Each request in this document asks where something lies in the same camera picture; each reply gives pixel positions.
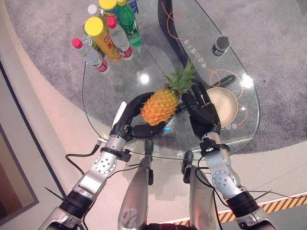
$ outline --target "yellow bottle cap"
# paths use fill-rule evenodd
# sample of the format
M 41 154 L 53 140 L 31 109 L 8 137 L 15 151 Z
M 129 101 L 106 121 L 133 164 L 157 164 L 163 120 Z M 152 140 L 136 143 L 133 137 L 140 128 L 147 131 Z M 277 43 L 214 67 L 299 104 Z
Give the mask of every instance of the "yellow bottle cap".
M 124 6 L 126 5 L 126 0 L 117 0 L 117 4 L 120 5 L 120 6 Z
M 116 0 L 99 0 L 99 6 L 105 11 L 114 9 L 117 5 Z
M 97 36 L 103 31 L 104 24 L 100 18 L 90 17 L 86 20 L 84 29 L 88 35 Z

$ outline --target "green bottle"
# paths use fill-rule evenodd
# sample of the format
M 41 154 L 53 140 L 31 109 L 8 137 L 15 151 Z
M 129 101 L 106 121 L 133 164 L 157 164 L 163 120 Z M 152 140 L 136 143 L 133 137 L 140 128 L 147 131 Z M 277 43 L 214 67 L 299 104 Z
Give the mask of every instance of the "green bottle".
M 117 0 L 117 4 L 119 6 L 119 21 L 127 34 L 130 44 L 139 46 L 142 39 L 133 10 L 126 4 L 126 0 Z

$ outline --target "glass table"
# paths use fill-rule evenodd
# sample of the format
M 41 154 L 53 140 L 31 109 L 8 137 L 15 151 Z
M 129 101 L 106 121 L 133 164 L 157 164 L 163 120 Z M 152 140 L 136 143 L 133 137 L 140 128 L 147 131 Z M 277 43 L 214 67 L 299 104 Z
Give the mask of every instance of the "glass table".
M 133 47 L 133 59 L 116 64 L 108 61 L 106 73 L 85 65 L 83 105 L 94 130 L 107 138 L 122 101 L 128 103 L 142 93 L 159 90 L 166 83 L 163 75 L 190 58 L 209 96 L 220 94 L 212 101 L 219 108 L 220 119 L 223 117 L 221 140 L 229 145 L 230 154 L 241 150 L 257 132 L 259 101 L 253 80 L 232 48 L 219 57 L 213 54 L 219 29 L 195 0 L 147 0 L 139 1 L 138 6 L 142 44 Z M 144 124 L 141 116 L 132 122 L 138 124 Z M 141 146 L 138 141 L 132 140 L 131 145 Z M 155 157 L 182 159 L 187 150 L 194 152 L 194 159 L 200 157 L 201 141 L 194 135 L 185 109 L 167 122 L 153 142 Z M 135 151 L 143 153 L 141 148 Z

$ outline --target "robotic arm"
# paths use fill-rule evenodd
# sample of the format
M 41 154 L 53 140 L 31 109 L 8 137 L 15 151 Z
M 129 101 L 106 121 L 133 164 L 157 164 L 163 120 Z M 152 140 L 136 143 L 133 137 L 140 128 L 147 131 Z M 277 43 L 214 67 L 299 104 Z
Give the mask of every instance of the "robotic arm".
M 76 230 L 105 186 L 108 176 L 116 169 L 117 159 L 129 161 L 129 150 L 123 151 L 125 144 L 133 138 L 153 137 L 164 128 L 165 122 L 156 126 L 131 126 L 133 117 L 140 113 L 143 104 L 152 94 L 153 92 L 142 94 L 125 108 L 121 106 L 122 110 L 116 116 L 118 121 L 113 125 L 110 137 L 95 158 L 92 168 L 82 176 L 62 204 L 51 212 L 38 230 Z
M 226 200 L 241 229 L 278 228 L 259 207 L 247 189 L 241 185 L 240 178 L 231 166 L 229 147 L 220 140 L 221 123 L 214 104 L 200 81 L 191 88 L 191 92 L 182 95 L 182 101 L 190 114 L 194 134 L 203 142 L 201 155 L 212 175 L 212 184 Z

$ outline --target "pineapple crown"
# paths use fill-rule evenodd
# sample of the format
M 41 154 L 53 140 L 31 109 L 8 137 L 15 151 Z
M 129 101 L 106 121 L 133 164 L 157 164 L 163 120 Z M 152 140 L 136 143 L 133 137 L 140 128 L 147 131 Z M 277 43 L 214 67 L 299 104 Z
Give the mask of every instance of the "pineapple crown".
M 187 61 L 186 67 L 179 71 L 174 67 L 174 71 L 170 75 L 164 75 L 168 80 L 165 84 L 166 88 L 172 89 L 175 93 L 181 95 L 187 91 L 187 89 L 193 84 L 192 79 L 195 78 L 193 75 L 197 69 L 191 69 L 192 63 L 190 60 Z

